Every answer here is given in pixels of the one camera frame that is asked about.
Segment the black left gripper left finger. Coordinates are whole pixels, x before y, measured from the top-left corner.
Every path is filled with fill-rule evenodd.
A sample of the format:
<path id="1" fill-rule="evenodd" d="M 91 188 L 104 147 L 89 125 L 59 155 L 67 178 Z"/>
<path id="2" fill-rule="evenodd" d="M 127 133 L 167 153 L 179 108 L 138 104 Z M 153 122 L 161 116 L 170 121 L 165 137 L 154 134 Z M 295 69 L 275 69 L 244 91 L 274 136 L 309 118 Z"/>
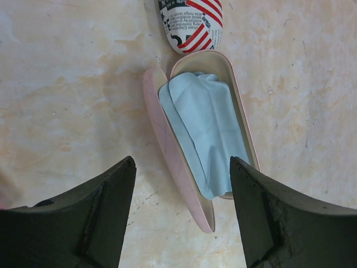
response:
<path id="1" fill-rule="evenodd" d="M 1 266 L 118 267 L 136 171 L 128 156 L 33 207 L 1 210 Z"/>

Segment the flag print glasses case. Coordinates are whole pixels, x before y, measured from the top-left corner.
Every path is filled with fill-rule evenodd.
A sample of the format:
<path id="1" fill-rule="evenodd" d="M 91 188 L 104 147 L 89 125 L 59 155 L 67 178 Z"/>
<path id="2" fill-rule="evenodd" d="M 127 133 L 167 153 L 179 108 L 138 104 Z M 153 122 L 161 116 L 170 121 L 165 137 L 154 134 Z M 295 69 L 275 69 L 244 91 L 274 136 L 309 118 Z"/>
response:
<path id="1" fill-rule="evenodd" d="M 220 0 L 158 1 L 163 28 L 179 54 L 216 49 L 223 34 Z"/>

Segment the light blue cloth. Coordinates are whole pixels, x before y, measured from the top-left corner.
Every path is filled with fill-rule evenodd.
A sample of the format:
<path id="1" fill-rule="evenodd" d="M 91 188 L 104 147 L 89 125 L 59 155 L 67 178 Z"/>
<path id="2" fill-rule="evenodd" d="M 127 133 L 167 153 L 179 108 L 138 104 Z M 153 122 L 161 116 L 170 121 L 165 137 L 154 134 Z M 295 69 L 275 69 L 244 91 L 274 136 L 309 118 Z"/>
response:
<path id="1" fill-rule="evenodd" d="M 230 158 L 250 159 L 229 86 L 215 74 L 182 73 L 158 96 L 202 196 L 231 192 Z"/>

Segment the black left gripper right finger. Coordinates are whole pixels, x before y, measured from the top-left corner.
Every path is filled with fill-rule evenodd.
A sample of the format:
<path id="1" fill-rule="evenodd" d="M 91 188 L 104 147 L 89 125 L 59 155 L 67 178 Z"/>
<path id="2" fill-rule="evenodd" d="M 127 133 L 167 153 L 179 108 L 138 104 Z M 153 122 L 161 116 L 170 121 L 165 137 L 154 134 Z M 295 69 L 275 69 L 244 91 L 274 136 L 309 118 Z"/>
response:
<path id="1" fill-rule="evenodd" d="M 230 178 L 247 267 L 356 267 L 356 210 L 300 193 L 238 157 Z"/>

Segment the pink glasses case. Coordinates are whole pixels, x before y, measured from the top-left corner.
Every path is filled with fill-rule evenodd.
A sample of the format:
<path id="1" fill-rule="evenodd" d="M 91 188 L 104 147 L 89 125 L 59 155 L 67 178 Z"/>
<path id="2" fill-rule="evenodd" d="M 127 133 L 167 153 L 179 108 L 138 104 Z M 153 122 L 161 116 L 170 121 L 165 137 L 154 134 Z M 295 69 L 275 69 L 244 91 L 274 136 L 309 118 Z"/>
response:
<path id="1" fill-rule="evenodd" d="M 230 59 L 217 50 L 202 50 L 183 56 L 173 67 L 169 76 L 157 66 L 147 69 L 143 75 L 143 95 L 151 125 L 178 192 L 198 227 L 204 233 L 215 232 L 215 213 L 211 200 L 200 193 L 181 146 L 160 104 L 158 92 L 173 77 L 185 72 L 213 73 L 226 83 L 231 92 L 235 114 L 242 129 L 252 167 L 260 170 L 258 155 L 242 102 L 235 70 Z"/>

